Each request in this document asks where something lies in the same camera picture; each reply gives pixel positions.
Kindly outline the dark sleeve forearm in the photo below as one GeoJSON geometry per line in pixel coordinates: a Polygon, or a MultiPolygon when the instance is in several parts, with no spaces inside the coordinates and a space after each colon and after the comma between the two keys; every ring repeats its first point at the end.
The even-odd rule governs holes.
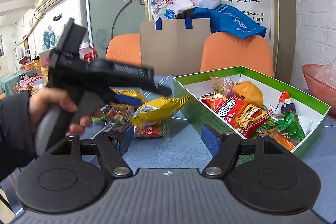
{"type": "Polygon", "coordinates": [[[1,180],[36,158],[29,118],[29,92],[1,100],[1,180]]]}

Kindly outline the person's left hand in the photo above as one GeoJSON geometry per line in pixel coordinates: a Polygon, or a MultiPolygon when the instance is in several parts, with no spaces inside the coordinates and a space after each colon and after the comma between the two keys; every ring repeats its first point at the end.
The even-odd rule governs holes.
{"type": "MultiPolygon", "coordinates": [[[[38,125],[52,104],[59,105],[69,113],[76,113],[78,110],[77,105],[71,100],[70,95],[65,90],[55,88],[40,89],[29,100],[30,127],[33,135],[36,134],[38,125]]],[[[78,124],[71,124],[66,135],[83,135],[85,128],[93,125],[92,113],[89,116],[82,117],[78,124]]]]}

